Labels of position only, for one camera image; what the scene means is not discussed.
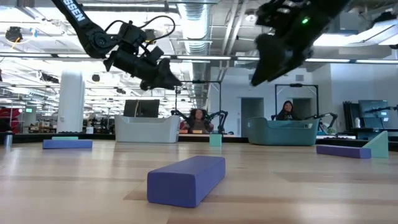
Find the foam block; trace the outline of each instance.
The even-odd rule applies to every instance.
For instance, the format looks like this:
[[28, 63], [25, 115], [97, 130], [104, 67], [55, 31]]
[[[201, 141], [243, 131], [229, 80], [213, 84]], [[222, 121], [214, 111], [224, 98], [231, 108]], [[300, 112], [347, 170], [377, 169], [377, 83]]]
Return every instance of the foam block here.
[[44, 140], [43, 149], [92, 149], [93, 140]]
[[365, 147], [317, 146], [317, 154], [343, 156], [357, 159], [372, 158], [371, 149]]
[[77, 136], [53, 136], [53, 140], [79, 140]]
[[363, 147], [370, 148], [372, 150], [372, 157], [388, 158], [388, 132], [383, 131]]
[[148, 173], [149, 202], [195, 208], [225, 176], [225, 159], [195, 156]]
[[223, 135], [222, 134], [210, 134], [209, 140], [210, 140], [211, 147], [221, 147], [223, 145]]

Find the exposed ceiling duct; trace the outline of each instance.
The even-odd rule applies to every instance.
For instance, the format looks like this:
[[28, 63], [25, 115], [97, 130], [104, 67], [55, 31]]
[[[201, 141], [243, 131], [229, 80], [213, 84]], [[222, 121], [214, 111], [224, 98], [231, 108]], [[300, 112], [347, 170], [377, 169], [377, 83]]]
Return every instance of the exposed ceiling duct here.
[[[209, 43], [200, 40], [207, 39], [210, 26], [210, 7], [208, 4], [178, 4], [178, 10], [183, 19], [183, 36], [192, 41], [185, 42], [185, 48], [189, 55], [208, 55]], [[206, 73], [206, 63], [192, 63], [193, 79], [202, 80]], [[193, 91], [196, 96], [197, 106], [205, 105], [206, 99], [203, 85], [194, 85]]]

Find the green led light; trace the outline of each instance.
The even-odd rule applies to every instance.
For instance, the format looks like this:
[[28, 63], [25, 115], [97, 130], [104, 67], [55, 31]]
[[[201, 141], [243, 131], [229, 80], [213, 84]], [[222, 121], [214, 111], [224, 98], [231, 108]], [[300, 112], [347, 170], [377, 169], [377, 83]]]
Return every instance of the green led light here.
[[305, 18], [303, 19], [303, 21], [301, 21], [302, 24], [306, 24], [310, 21], [310, 18]]

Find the purple foam block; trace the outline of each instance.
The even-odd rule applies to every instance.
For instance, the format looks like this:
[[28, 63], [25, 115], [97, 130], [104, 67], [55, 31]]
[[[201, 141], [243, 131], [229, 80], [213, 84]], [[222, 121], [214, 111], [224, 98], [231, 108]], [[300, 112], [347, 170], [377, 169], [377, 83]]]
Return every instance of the purple foam block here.
[[148, 173], [149, 202], [195, 208], [225, 176], [225, 158], [195, 156]]
[[92, 149], [93, 140], [44, 140], [43, 149]]
[[331, 156], [343, 156], [357, 159], [372, 158], [372, 151], [369, 148], [347, 147], [347, 146], [317, 146], [317, 154]]

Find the teal bin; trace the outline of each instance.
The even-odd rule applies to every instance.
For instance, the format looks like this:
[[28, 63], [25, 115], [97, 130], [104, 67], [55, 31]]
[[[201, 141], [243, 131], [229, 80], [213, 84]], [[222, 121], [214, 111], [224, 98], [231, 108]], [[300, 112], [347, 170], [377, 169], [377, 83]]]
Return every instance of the teal bin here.
[[317, 141], [319, 119], [305, 121], [246, 120], [251, 144], [265, 146], [312, 146]]
[[53, 136], [52, 140], [79, 140], [77, 136]]
[[210, 134], [210, 146], [211, 147], [221, 147], [223, 145], [223, 135], [222, 134]]

